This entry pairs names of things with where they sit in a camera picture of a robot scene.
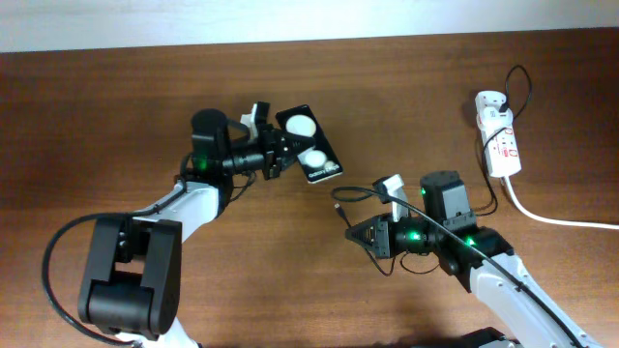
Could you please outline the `black smartphone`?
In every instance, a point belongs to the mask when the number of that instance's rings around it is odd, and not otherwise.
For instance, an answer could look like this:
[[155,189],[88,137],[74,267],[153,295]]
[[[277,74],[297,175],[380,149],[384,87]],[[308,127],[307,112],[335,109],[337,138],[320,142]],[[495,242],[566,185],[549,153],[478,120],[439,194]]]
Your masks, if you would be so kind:
[[307,104],[276,114],[285,135],[290,135],[290,148],[302,167],[309,184],[317,184],[343,173],[343,166]]

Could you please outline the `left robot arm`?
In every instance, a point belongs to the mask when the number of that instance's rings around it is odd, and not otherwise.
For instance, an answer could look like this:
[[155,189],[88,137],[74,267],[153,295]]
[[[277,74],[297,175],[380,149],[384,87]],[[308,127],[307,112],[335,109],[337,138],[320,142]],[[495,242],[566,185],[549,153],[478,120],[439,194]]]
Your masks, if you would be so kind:
[[233,201],[234,176],[275,179],[317,146],[319,126],[308,106],[278,113],[275,125],[267,114],[264,102],[240,121],[213,108],[198,111],[192,150],[171,193],[139,211],[94,216],[78,298],[81,322],[112,344],[197,346],[177,317],[183,243]]

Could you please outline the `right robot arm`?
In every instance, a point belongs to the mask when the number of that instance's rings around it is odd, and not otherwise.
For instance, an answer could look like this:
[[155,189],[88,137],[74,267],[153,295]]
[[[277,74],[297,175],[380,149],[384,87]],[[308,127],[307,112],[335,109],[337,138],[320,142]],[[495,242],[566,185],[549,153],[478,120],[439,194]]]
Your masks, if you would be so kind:
[[338,202],[377,197],[389,213],[349,224],[347,240],[362,247],[371,261],[401,262],[411,254],[434,254],[438,266],[487,306],[511,331],[492,328],[459,339],[466,347],[596,347],[598,341],[572,320],[543,290],[514,248],[494,229],[480,226],[466,188],[455,171],[437,171],[420,181],[424,207],[408,202],[399,175],[371,188],[339,187]]

